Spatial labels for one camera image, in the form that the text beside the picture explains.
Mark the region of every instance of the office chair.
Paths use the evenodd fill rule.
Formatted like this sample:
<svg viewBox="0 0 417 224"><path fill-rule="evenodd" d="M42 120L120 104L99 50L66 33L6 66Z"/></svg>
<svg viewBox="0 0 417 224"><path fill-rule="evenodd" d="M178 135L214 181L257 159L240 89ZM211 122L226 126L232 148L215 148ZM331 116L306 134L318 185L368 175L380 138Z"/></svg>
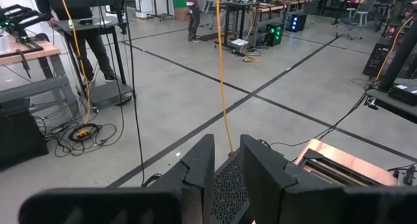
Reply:
<svg viewBox="0 0 417 224"><path fill-rule="evenodd" d="M354 29L357 29L358 27L367 26L367 15L373 8L373 5L377 2L377 0L365 0L364 3L362 3L358 9L356 9L356 12L354 13L354 16L352 18L342 18L340 22L344 25L344 27L347 29L346 34L348 38L351 40L354 39L354 35L352 31ZM337 32L336 36L341 36L342 33Z"/></svg>

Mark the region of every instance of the black pants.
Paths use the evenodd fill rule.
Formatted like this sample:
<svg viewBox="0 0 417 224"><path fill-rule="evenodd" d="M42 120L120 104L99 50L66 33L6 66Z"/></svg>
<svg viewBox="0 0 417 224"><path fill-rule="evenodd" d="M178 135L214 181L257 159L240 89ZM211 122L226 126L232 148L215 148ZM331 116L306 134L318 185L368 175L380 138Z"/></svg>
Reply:
<svg viewBox="0 0 417 224"><path fill-rule="evenodd" d="M78 55L77 48L74 42L73 36L66 36L67 40L70 41L72 51ZM91 80L94 77L94 70L93 66L89 59L87 58L87 48L85 47L85 41L87 41L90 45L91 50L93 51L94 55L97 58L98 65L100 70L103 72L104 77L109 77L114 75L114 71L110 66L110 60L107 56L106 47L103 44L103 40L100 35L96 33L77 33L77 41L78 41L78 48L80 52L80 59L84 66L85 77L88 80ZM81 75L83 75L83 70L79 67L79 71Z"/></svg>
<svg viewBox="0 0 417 224"><path fill-rule="evenodd" d="M188 6L190 9L190 22L188 24L188 40L196 39L197 29L200 25L200 9L196 5Z"/></svg>

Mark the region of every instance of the metal mesh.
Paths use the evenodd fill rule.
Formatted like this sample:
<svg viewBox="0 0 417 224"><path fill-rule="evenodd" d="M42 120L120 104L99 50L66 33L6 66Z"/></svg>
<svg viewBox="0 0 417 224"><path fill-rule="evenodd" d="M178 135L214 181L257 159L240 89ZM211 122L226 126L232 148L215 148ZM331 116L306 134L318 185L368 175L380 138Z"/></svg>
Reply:
<svg viewBox="0 0 417 224"><path fill-rule="evenodd" d="M248 202L248 195L242 177L240 153L216 175L212 215L223 224L230 224Z"/></svg>

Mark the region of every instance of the person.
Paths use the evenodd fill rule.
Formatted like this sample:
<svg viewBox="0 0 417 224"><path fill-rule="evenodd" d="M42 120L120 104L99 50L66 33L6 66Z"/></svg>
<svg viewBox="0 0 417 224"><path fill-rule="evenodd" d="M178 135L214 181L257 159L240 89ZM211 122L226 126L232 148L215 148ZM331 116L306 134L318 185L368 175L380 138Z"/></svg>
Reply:
<svg viewBox="0 0 417 224"><path fill-rule="evenodd" d="M187 7L190 10L190 21L188 24L188 41L200 42L197 36L197 29L200 25L199 0L187 0Z"/></svg>
<svg viewBox="0 0 417 224"><path fill-rule="evenodd" d="M41 13L45 14L49 20L48 25L50 27L57 25L57 19L53 17L51 13L50 2L48 0L35 0L36 5ZM58 17L58 20L69 20L68 14L66 13L65 9L54 9L53 10ZM68 9L71 19L83 19L83 18L91 18L93 13L91 12L90 8L69 8ZM70 41L70 45L72 50L77 55L76 44L74 40L74 36L65 35L67 40ZM87 48L85 47L85 41L87 41L90 45L91 50L93 51L94 55L97 58L98 65L100 70L104 74L104 80L106 82L115 81L116 75L113 69L110 66L110 60L107 56L106 47L103 44L103 40L101 39L100 35L96 31L80 31L77 33L77 42L80 52L80 59L84 66L84 84L88 82L92 82L94 79L94 70L93 66L91 65L90 61L87 58ZM80 73L84 75L81 66L79 67Z"/></svg>

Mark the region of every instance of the concrete floor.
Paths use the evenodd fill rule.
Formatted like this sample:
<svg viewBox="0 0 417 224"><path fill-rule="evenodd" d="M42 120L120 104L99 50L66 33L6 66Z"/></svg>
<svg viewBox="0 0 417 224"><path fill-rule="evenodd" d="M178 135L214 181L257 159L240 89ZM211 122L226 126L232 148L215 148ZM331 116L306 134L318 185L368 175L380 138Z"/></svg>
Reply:
<svg viewBox="0 0 417 224"><path fill-rule="evenodd" d="M364 29L360 31L363 40L334 40L336 29L328 26L332 20L318 17L314 20L317 25L301 33L286 32L279 46L262 51L259 63L244 63L224 52L228 118L235 149L243 133L269 143L295 144L310 139L337 122L362 95L361 87L351 79L366 78L362 69L379 34ZM157 20L131 25L146 178L166 172L206 133L213 133L216 138L216 167L227 159L229 152L221 114L218 49L208 42L189 43L186 27L186 22ZM50 31L45 24L31 29L37 33ZM209 32L207 28L199 30L201 35ZM55 35L55 43L62 48L61 59L75 87L59 35ZM127 74L128 48L123 43L120 47ZM89 57L94 64L91 52ZM37 64L31 65L32 81L42 79ZM26 77L19 64L9 68ZM99 73L97 84L102 82ZM0 68L0 89L24 83L27 81ZM36 101L40 103L46 97L39 96ZM36 115L42 117L56 109L59 107ZM124 132L113 146L80 157L57 158L53 154L56 144L50 143L51 153L47 156L2 171L2 223L15 224L20 204L43 189L140 186L142 174L133 103L123 109ZM62 117L47 124L57 125L68 117L63 112ZM99 112L93 122L116 125L119 130L113 138L116 139L122 128L120 108ZM106 129L100 134L105 137L110 131ZM413 147L416 140L412 123L383 109L374 111L367 107L357 109L323 139L382 168L417 161L417 150ZM303 147L274 145L273 149L293 159Z"/></svg>

